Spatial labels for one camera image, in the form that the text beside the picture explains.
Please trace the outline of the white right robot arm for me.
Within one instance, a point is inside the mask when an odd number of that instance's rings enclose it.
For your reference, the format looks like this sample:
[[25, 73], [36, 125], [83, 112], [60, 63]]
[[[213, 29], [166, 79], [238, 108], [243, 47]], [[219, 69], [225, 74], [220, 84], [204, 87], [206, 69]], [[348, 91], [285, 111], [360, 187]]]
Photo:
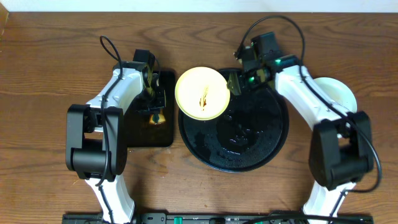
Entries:
[[236, 54], [236, 59], [243, 70], [228, 81], [234, 94], [273, 81], [276, 92], [294, 106], [312, 129], [308, 164], [315, 182], [294, 223], [346, 223], [347, 218], [337, 216], [346, 195], [357, 192], [356, 184], [379, 167], [374, 161], [368, 115], [353, 112], [331, 98], [294, 55]]

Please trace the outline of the light blue plate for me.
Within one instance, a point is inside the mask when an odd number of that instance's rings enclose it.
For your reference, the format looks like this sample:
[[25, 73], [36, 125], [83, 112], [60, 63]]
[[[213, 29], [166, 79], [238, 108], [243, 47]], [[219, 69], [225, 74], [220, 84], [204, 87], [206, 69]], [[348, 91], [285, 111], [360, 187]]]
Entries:
[[357, 101], [353, 92], [341, 81], [320, 77], [314, 79], [315, 83], [333, 100], [346, 107], [351, 112], [357, 112]]

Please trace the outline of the yellow green sponge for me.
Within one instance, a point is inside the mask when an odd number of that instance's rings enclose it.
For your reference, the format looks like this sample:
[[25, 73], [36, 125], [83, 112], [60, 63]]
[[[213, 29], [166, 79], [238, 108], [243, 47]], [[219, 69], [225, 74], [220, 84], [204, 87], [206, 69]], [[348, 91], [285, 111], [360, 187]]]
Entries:
[[160, 109], [159, 111], [155, 111], [150, 115], [149, 118], [149, 124], [150, 125], [158, 125], [158, 124], [163, 124], [166, 122], [165, 116], [163, 109]]

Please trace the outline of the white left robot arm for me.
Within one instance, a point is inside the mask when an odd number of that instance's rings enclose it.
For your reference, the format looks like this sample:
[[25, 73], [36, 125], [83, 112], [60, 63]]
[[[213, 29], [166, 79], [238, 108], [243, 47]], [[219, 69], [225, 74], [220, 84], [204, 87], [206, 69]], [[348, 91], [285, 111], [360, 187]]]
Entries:
[[66, 165], [94, 191], [103, 223], [131, 223], [135, 203], [123, 177], [127, 160], [124, 116], [131, 103], [148, 114], [149, 124], [165, 122], [165, 93], [156, 60], [120, 61], [107, 85], [84, 105], [67, 111]]

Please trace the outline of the yellow plate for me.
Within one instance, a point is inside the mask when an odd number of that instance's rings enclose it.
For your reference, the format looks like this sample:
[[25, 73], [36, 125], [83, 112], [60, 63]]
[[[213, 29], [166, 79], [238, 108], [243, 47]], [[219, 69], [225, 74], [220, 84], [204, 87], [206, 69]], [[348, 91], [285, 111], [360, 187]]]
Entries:
[[178, 79], [175, 99], [185, 115], [207, 121], [225, 111], [230, 101], [230, 91], [220, 72], [208, 67], [195, 67]]

